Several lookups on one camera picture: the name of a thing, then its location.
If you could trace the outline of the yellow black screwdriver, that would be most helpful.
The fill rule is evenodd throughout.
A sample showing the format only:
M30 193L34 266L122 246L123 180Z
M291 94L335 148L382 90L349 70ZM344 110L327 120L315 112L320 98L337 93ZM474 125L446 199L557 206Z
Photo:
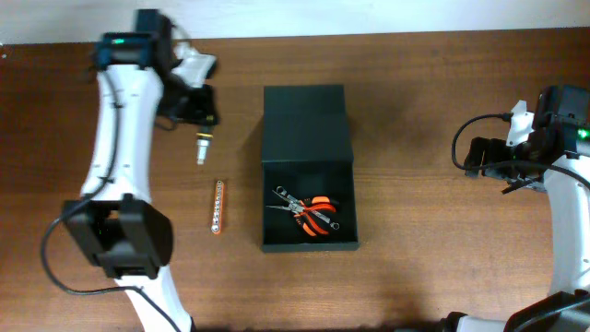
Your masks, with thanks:
M196 133L196 163L203 165L207 159L207 151L213 140L213 127L201 126Z

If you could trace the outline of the black box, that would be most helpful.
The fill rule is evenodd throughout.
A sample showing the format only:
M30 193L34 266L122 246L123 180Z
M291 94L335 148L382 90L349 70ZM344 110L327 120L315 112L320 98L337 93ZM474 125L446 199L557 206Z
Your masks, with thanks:
M343 86L267 87L263 125L263 251L358 249Z

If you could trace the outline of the orange socket bit rail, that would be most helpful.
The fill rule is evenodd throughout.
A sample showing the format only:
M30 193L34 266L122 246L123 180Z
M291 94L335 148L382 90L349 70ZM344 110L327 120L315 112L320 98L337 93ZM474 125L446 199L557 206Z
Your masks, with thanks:
M218 235L221 233L223 205L224 205L225 184L221 180L216 181L214 210L211 223L211 231Z

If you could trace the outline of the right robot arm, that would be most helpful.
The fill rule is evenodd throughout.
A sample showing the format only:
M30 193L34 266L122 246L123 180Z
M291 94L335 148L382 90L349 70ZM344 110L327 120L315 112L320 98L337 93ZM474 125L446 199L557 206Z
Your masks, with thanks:
M530 112L518 101L499 119L505 139L477 136L465 160L451 157L467 177L506 182L545 193L552 227L552 278L547 298L494 320L452 312L439 331L586 331L589 328L589 91L571 85L542 89Z

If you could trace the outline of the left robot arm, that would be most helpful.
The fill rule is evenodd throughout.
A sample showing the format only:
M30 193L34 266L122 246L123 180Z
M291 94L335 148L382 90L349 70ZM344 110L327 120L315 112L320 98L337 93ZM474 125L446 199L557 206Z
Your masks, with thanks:
M175 43L173 21L136 11L130 32L107 32L93 54L100 111L93 156L77 200L60 221L87 260L126 293L146 331L192 331L171 276L171 221L151 203L149 160L158 118L197 127L204 161L219 116L207 84L213 55Z

